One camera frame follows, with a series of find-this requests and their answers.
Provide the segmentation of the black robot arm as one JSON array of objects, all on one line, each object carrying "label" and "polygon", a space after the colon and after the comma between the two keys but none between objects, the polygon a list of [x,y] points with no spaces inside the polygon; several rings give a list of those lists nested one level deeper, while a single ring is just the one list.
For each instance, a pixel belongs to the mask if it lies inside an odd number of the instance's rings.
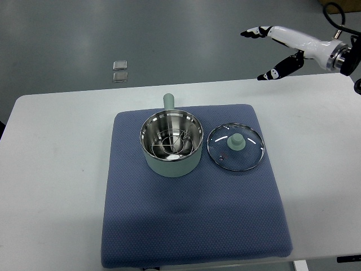
[{"label": "black robot arm", "polygon": [[360,36],[352,34],[350,41],[351,48],[345,49],[341,55],[340,73],[345,76],[350,76],[360,63]]}]

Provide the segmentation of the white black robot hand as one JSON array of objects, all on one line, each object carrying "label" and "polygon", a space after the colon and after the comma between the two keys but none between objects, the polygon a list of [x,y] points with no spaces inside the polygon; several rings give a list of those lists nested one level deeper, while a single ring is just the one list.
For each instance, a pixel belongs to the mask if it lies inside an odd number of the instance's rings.
[{"label": "white black robot hand", "polygon": [[350,52],[347,44],[340,40],[321,41],[302,32],[280,26],[260,26],[240,33],[246,38],[269,37],[279,44],[296,49],[297,52],[257,77],[258,81],[284,78],[304,65],[304,60],[313,59],[327,71],[340,71]]}]

